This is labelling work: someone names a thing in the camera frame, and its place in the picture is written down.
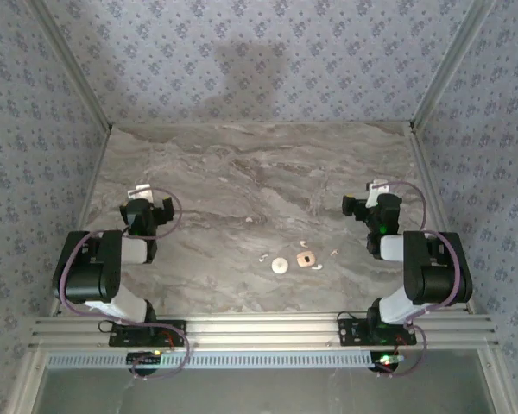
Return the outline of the black controller board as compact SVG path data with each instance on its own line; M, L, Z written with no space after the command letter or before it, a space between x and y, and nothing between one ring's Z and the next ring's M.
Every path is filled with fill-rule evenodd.
M405 358L399 353L375 352L370 353L373 366L369 370L379 375L391 376Z
M160 363L160 351L131 352L125 358L125 364L135 378L147 378L154 374Z

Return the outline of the aluminium side rail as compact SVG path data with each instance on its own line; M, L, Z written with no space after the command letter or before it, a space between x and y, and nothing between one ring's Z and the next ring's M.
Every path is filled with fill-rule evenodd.
M426 199L427 220L426 228L438 232L450 232L450 224L446 217L444 205L439 195L439 187L434 173L429 165L428 157L422 140L416 136L409 122L404 123L405 136L410 140L411 154L414 165L418 170L419 188Z
M104 153L107 148L108 140L110 139L110 136L111 136L112 128L113 128L113 125L110 125L109 128L106 130L104 139L102 140L99 150L97 152L97 158L96 158L96 161L95 161L93 169L92 169L90 181L89 181L88 186L86 187L85 200L82 205L78 221L76 223L76 228L75 228L76 230L84 229L85 225L87 223L89 211L91 208L92 195L93 195L95 185L96 185L96 182L98 179L99 171L100 171L103 159L104 159Z

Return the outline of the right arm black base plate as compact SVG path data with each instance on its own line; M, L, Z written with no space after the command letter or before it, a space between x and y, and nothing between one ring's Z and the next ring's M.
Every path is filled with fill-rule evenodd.
M342 347L352 346L412 346L417 344L411 334L400 325L379 323L371 327L366 319L338 321L338 338Z

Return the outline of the aluminium extrusion rail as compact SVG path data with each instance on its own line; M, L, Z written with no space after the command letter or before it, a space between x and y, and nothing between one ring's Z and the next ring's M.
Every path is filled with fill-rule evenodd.
M340 347L333 312L211 314L185 318L186 335L197 351L289 351ZM495 326L486 315L464 310L434 312L414 321L430 350L495 348ZM89 317L43 317L30 330L31 348L104 349L109 336Z

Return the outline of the aluminium frame upright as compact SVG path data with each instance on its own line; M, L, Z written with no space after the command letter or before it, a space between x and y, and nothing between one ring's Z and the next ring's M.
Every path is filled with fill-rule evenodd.
M34 19L37 21L44 37L53 49L81 102L87 108L92 120L104 131L111 130L111 124L104 113L94 91L87 82L85 74L79 66L71 48L56 24L45 0L23 0Z
M430 85L426 89L426 93L414 113L414 117L411 120L411 128L414 133L421 132L430 120L439 100L443 97L463 58L477 38L479 30L493 9L495 2L496 0L471 0L470 7L463 21L458 26L457 33L454 35Z

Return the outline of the aluminium frame leg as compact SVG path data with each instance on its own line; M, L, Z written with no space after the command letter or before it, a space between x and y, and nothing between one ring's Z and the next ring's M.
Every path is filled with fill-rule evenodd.
M47 354L44 351L33 350L25 354L5 414L32 414L46 363Z
M496 348L479 349L477 352L496 414L518 414L514 389L502 352Z

